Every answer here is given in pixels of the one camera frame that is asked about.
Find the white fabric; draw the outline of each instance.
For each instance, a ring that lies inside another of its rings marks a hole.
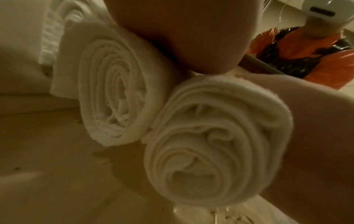
[[[153,122],[146,174],[174,202],[241,202],[270,184],[291,131],[291,112],[270,91],[241,78],[196,76]]]
[[[51,94],[79,99],[91,138],[121,145],[146,134],[181,73],[137,35],[116,25],[82,22],[62,38]]]
[[[53,66],[65,30],[84,19],[112,21],[102,0],[51,0],[44,14],[39,64]]]

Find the towel fold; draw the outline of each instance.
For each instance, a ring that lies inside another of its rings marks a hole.
[[[51,94],[79,99],[91,138],[121,145],[146,134],[182,78],[148,41],[117,25],[82,22],[62,38]]]
[[[64,31],[84,19],[113,21],[102,0],[51,0],[44,14],[39,64],[53,66]]]
[[[270,184],[291,131],[291,112],[270,91],[241,78],[196,76],[153,122],[146,174],[174,202],[238,203]]]

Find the white towel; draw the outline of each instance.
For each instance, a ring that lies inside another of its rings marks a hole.
[[[238,203],[270,184],[291,131],[291,112],[270,91],[241,78],[196,76],[153,122],[146,174],[174,202]]]
[[[102,0],[51,0],[44,13],[39,64],[53,66],[65,30],[84,19],[113,22]]]
[[[148,41],[116,25],[82,22],[62,38],[51,94],[79,99],[91,138],[121,145],[140,140],[182,77]]]

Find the rolled towel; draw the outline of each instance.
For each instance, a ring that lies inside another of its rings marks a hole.
[[[44,13],[39,64],[53,66],[64,31],[85,18],[113,21],[102,0],[51,0]]]
[[[242,78],[196,76],[153,122],[146,174],[177,203],[238,203],[270,184],[291,132],[291,112],[270,91]]]
[[[139,140],[183,71],[148,41],[99,22],[82,22],[61,41],[51,93],[79,99],[91,138],[104,146]]]

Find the person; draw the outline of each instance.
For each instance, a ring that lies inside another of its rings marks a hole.
[[[247,51],[263,0],[105,0],[113,18],[199,73],[231,70]],[[288,105],[294,133],[262,196],[302,224],[354,220],[354,102],[284,75],[246,75]]]
[[[354,20],[352,0],[305,0],[303,27],[259,34],[248,53],[287,75],[340,89],[354,79],[354,47],[343,29]]]

